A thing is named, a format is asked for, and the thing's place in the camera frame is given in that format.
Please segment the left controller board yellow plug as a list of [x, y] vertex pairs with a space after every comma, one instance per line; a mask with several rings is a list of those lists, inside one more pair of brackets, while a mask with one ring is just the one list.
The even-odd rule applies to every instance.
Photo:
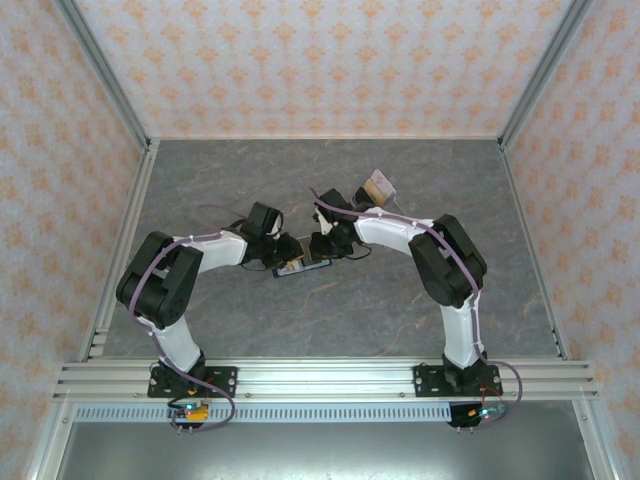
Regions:
[[180, 399], [173, 399], [167, 406], [170, 411], [169, 417], [175, 421], [203, 423], [209, 418], [208, 405], [200, 400], [182, 402]]

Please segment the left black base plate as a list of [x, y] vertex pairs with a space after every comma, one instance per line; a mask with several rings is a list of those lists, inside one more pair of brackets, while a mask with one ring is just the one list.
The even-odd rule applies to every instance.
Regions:
[[[190, 375], [235, 396], [238, 369], [229, 366], [201, 366], [190, 372]], [[147, 388], [149, 398], [184, 399], [184, 398], [220, 398], [221, 395], [196, 384], [176, 373], [164, 364], [155, 364], [150, 370]]]

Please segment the dark blue card holder wallet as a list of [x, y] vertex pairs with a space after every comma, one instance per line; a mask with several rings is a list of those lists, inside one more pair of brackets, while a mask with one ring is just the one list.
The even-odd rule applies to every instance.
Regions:
[[301, 245], [302, 255], [299, 258], [288, 262], [285, 266], [275, 269], [272, 272], [274, 278], [283, 278], [295, 274], [301, 274], [332, 265], [332, 261], [330, 259], [316, 258], [311, 253], [310, 236], [299, 237], [298, 241]]

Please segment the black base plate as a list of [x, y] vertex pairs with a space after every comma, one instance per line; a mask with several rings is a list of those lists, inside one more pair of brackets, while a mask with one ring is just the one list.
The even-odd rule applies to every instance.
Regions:
[[413, 367], [417, 397], [481, 397], [503, 394], [499, 369], [481, 363], [460, 370], [453, 366], [419, 364]]
[[[201, 366], [190, 372], [190, 375], [235, 396], [238, 369], [229, 366]], [[155, 364], [150, 370], [147, 388], [149, 398], [184, 399], [184, 398], [220, 398], [221, 395], [196, 384], [176, 373], [164, 364]]]

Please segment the aluminium frame profile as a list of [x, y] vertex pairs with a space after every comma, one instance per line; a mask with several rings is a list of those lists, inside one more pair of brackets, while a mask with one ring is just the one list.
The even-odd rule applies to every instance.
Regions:
[[109, 60], [99, 45], [76, 0], [53, 0], [59, 13], [75, 36], [83, 54], [94, 70], [108, 97], [123, 120], [135, 144], [146, 151], [151, 139], [136, 114]]
[[518, 212], [521, 228], [523, 230], [524, 239], [525, 239], [527, 249], [531, 258], [531, 262], [532, 262], [532, 266], [536, 276], [536, 281], [539, 287], [541, 299], [545, 307], [546, 317], [550, 325], [550, 331], [551, 331], [551, 334], [553, 335], [554, 342], [556, 345], [557, 356], [562, 361], [568, 361], [571, 359], [571, 353], [567, 348], [566, 335], [563, 330], [562, 324], [558, 321], [556, 317], [555, 307], [553, 305], [551, 296], [549, 295], [549, 291], [547, 289], [546, 279], [538, 260], [537, 252], [534, 245], [534, 240], [531, 235], [529, 224], [526, 218], [524, 204], [520, 198], [517, 185], [515, 182], [515, 177], [512, 172], [511, 166], [509, 164], [507, 153], [504, 149], [500, 150], [500, 158], [501, 158], [501, 163], [505, 171], [507, 180], [509, 182], [509, 186], [514, 199], [514, 204]]
[[143, 149], [138, 169], [134, 177], [126, 208], [122, 215], [111, 263], [104, 281], [95, 313], [89, 321], [88, 330], [77, 360], [85, 363], [102, 355], [103, 345], [109, 332], [116, 307], [116, 287], [124, 273], [135, 236], [140, 212], [146, 196], [148, 184], [161, 143], [160, 138], [152, 138]]
[[53, 403], [45, 417], [27, 480], [56, 480], [76, 416], [75, 402]]
[[609, 453], [610, 448], [604, 424], [598, 417], [598, 403], [590, 400], [574, 400], [572, 406], [593, 479], [619, 480], [615, 461]]
[[497, 137], [497, 144], [501, 152], [506, 152], [516, 139], [593, 2], [594, 0], [571, 0], [568, 10], [516, 102], [506, 126]]

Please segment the wide aluminium mounting rail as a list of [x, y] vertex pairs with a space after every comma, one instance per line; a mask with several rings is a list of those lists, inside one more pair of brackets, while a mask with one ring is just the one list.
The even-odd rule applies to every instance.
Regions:
[[[408, 402], [415, 397], [412, 357], [229, 358], [213, 366], [235, 366], [235, 398], [246, 402]], [[57, 401], [142, 402], [150, 360], [95, 358], [62, 367]], [[520, 357], [499, 368], [504, 400], [598, 400], [604, 389], [586, 361]]]

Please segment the right controller board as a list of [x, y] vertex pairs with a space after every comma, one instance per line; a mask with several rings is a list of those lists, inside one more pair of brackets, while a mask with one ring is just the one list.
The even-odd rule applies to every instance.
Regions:
[[491, 420], [504, 416], [508, 412], [506, 405], [480, 406], [467, 412], [471, 420]]

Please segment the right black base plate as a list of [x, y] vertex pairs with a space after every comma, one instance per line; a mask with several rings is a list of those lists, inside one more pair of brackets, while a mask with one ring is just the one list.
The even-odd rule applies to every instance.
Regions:
[[413, 367], [417, 397], [481, 397], [503, 394], [499, 369], [481, 363], [460, 370], [453, 366], [419, 364]]

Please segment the grey metal sheet panel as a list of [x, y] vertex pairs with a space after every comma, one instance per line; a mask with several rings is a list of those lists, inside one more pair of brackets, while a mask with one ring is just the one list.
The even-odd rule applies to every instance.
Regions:
[[593, 480], [573, 421], [73, 427], [57, 480]]

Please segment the pale lilac card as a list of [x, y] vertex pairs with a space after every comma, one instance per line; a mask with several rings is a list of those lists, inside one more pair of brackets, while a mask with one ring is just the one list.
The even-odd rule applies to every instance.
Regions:
[[371, 177], [373, 186], [379, 192], [379, 194], [384, 198], [391, 198], [396, 195], [396, 189], [391, 183], [391, 181], [379, 170], [376, 169]]

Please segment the gold card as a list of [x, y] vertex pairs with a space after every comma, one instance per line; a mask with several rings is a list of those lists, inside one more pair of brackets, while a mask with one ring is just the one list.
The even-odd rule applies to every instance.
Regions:
[[374, 181], [369, 178], [363, 189], [378, 207], [384, 207], [393, 196], [393, 189], [385, 182]]

